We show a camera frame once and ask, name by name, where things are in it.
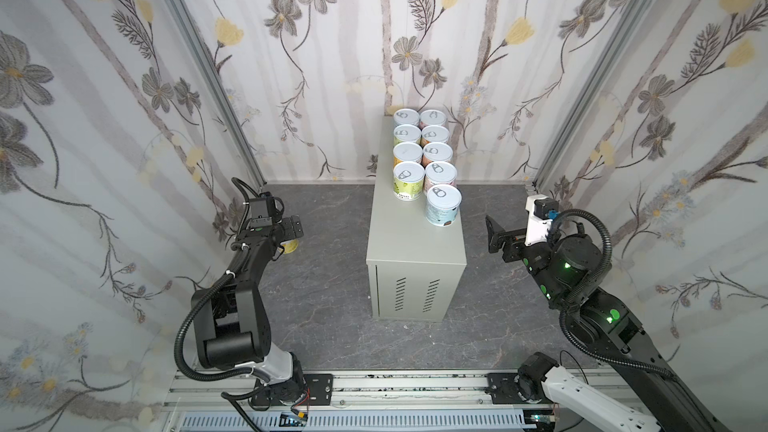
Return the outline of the teal labelled can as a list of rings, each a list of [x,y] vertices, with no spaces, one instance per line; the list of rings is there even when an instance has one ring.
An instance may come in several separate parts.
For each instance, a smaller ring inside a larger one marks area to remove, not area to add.
[[[456,221],[461,202],[462,194],[456,187],[434,185],[426,194],[426,219],[434,226],[450,226]]]

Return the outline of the pink white can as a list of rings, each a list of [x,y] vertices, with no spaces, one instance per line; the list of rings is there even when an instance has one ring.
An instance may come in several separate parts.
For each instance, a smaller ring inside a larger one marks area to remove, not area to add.
[[[424,191],[435,185],[454,186],[457,179],[456,167],[447,161],[433,161],[425,167]]]

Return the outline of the brown labelled can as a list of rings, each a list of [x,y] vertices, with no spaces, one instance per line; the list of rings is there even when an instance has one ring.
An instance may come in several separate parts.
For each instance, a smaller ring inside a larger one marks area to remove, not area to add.
[[[422,147],[433,142],[446,143],[450,138],[449,130],[444,126],[428,125],[421,130],[420,144]]]

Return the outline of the orange yellow labelled can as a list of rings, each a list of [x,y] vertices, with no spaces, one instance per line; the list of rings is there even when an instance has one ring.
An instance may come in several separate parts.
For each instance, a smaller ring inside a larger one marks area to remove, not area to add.
[[[423,148],[414,142],[401,142],[393,147],[393,161],[397,166],[402,162],[415,162],[420,164],[423,157]]]

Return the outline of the pink labelled can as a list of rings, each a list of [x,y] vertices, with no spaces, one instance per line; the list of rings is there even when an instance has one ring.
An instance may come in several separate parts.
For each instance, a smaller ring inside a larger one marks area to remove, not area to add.
[[[424,129],[428,126],[445,127],[447,124],[447,115],[445,112],[437,109],[423,110],[419,114],[419,128]]]

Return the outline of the green white labelled can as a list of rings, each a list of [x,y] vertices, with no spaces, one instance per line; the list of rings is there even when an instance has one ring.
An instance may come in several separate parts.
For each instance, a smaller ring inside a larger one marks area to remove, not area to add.
[[[421,129],[415,125],[411,125],[411,124],[397,125],[393,130],[394,145],[398,145],[401,143],[419,144],[420,140],[421,140]]]

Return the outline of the blue labelled can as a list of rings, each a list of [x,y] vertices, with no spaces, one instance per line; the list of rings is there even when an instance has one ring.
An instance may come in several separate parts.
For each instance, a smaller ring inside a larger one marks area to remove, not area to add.
[[[410,108],[398,109],[392,117],[397,126],[412,125],[418,127],[420,123],[420,113]]]

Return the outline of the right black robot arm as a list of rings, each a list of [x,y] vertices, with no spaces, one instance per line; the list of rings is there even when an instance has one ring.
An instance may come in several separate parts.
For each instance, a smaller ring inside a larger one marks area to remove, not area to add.
[[[546,200],[525,230],[505,231],[485,219],[490,252],[522,261],[560,328],[582,353],[613,367],[664,431],[723,431],[719,421],[661,357],[640,320],[600,284],[611,268],[608,229],[592,213],[555,210]]]

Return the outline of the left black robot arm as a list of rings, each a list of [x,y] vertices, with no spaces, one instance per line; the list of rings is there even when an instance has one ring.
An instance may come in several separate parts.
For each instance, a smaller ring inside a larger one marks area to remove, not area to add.
[[[280,198],[237,177],[232,183],[243,198],[230,244],[234,255],[221,277],[193,294],[174,341],[175,364],[197,382],[254,378],[252,392],[224,395],[236,406],[259,400],[300,404],[308,399],[300,361],[273,343],[259,285],[266,268],[287,253],[288,243],[303,237],[303,227],[299,217],[284,215]]]

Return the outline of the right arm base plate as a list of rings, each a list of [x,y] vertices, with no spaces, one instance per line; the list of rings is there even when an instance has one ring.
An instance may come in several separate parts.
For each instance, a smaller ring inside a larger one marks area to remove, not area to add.
[[[492,372],[486,375],[485,393],[494,405],[524,404],[526,397],[519,388],[517,372]]]

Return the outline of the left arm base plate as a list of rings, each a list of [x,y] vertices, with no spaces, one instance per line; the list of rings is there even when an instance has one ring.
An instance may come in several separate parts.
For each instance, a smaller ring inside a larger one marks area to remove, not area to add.
[[[329,406],[331,403],[334,376],[325,373],[304,375],[305,387],[293,390],[290,382],[262,388],[247,404],[254,410],[266,411],[269,407]]]

